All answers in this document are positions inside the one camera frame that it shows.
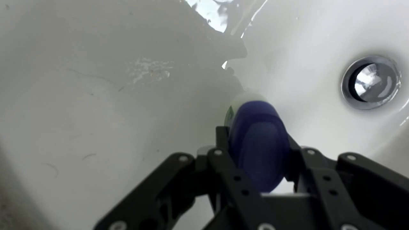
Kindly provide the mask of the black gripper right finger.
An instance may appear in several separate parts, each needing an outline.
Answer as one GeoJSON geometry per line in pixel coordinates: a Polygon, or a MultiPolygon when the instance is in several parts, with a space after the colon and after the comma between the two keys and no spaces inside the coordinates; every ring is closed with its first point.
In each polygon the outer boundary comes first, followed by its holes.
{"type": "Polygon", "coordinates": [[[292,135],[291,171],[306,192],[307,230],[409,230],[409,178],[357,151],[337,159],[292,135]]]}

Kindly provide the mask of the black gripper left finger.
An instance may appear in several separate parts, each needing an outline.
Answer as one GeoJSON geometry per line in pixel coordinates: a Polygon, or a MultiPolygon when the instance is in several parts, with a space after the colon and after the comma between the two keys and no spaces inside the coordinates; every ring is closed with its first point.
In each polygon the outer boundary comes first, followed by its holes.
{"type": "Polygon", "coordinates": [[[204,230],[257,230],[269,205],[229,155],[229,127],[217,127],[217,145],[197,157],[172,153],[132,189],[94,230],[173,230],[197,196],[209,195],[215,217],[204,230]]]}

